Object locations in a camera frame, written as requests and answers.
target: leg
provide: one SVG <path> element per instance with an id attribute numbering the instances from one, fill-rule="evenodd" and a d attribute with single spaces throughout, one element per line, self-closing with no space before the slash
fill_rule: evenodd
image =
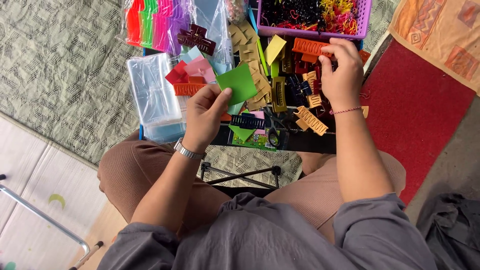
<path id="1" fill-rule="evenodd" d="M 100 190 L 130 223 L 138 203 L 163 170 L 175 152 L 170 144 L 138 140 L 136 131 L 112 147 L 100 161 L 98 178 Z M 194 230 L 215 220 L 220 205 L 231 198 L 195 179 L 192 194 L 185 210 L 179 234 Z"/>
<path id="2" fill-rule="evenodd" d="M 400 195 L 405 188 L 405 169 L 391 155 L 380 152 L 380 156 L 390 175 L 395 192 Z M 343 204 L 338 186 L 336 156 L 322 158 L 317 156 L 314 163 L 323 164 L 323 166 L 304 178 L 270 193 L 265 199 L 273 203 L 290 204 L 324 235 L 331 233 L 333 236 L 332 217 Z M 326 237 L 333 240 L 333 237 L 328 235 Z"/>

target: elastic band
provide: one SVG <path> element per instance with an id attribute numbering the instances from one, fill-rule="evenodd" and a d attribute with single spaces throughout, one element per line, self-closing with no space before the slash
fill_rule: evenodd
<path id="1" fill-rule="evenodd" d="M 331 115 L 334 115 L 336 113 L 342 113 L 342 112 L 347 112 L 347 111 L 351 111 L 351 110 L 356 110 L 356 109 L 361 109 L 361 106 L 358 106 L 358 107 L 355 107 L 355 108 L 352 108 L 352 109 L 348 109 L 348 110 L 341 110 L 341 111 L 336 111 L 334 112 L 333 109 L 330 109 L 330 114 Z"/>

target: gray shirt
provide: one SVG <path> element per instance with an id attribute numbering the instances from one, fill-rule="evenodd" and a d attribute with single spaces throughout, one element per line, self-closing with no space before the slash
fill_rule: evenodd
<path id="1" fill-rule="evenodd" d="M 98 269 L 434 270 L 404 207 L 394 193 L 343 204 L 332 245 L 290 205 L 243 193 L 220 207 L 214 223 L 181 241 L 164 227 L 127 225 Z"/>

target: hand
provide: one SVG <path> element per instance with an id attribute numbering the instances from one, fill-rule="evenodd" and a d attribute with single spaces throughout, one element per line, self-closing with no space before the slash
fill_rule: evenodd
<path id="1" fill-rule="evenodd" d="M 330 101 L 333 111 L 348 110 L 360 106 L 360 89 L 363 81 L 362 61 L 355 45 L 341 38 L 331 38 L 331 45 L 323 52 L 334 54 L 338 68 L 332 69 L 332 62 L 320 56 L 322 63 L 322 91 Z"/>
<path id="2" fill-rule="evenodd" d="M 196 154 L 205 149 L 220 129 L 220 116 L 228 108 L 232 89 L 223 92 L 216 84 L 208 84 L 187 102 L 187 131 L 182 140 L 185 149 Z"/>

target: purple plastic basket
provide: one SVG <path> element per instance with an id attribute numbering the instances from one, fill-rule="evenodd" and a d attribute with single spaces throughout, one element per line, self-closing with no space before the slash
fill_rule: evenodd
<path id="1" fill-rule="evenodd" d="M 357 7 L 359 10 L 357 17 L 358 31 L 355 35 L 334 34 L 328 32 L 322 32 L 321 35 L 318 35 L 317 31 L 297 30 L 260 25 L 260 19 L 262 14 L 262 0 L 258 0 L 258 35 L 266 37 L 272 37 L 274 35 L 288 35 L 293 37 L 305 37 L 308 39 L 316 40 L 328 39 L 331 37 L 344 38 L 348 40 L 364 39 L 367 36 L 368 20 L 370 19 L 370 10 L 372 9 L 372 0 L 357 0 Z"/>

